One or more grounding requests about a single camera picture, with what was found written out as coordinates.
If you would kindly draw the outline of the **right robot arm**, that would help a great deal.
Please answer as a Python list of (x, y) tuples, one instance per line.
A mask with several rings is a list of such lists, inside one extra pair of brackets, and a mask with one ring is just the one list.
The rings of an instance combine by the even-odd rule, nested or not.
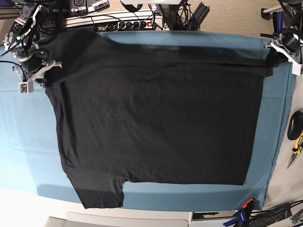
[(3, 40), (6, 51), (1, 57), (12, 53), (19, 61), (14, 64), (13, 70), (21, 76), (21, 82), (38, 80), (42, 83), (47, 71), (61, 66), (61, 63), (51, 60), (49, 51), (43, 47), (51, 39), (43, 41), (39, 31), (55, 3), (54, 0), (26, 0)]

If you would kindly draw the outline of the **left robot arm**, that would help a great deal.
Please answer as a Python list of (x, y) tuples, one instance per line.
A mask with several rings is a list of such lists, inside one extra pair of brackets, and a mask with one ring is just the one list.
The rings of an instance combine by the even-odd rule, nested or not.
[(261, 10), (261, 17), (272, 20), (273, 34), (262, 34), (271, 42), (266, 57), (268, 68), (276, 68), (283, 62), (292, 64), (292, 73), (303, 74), (303, 2), (301, 0), (280, 0), (279, 5)]

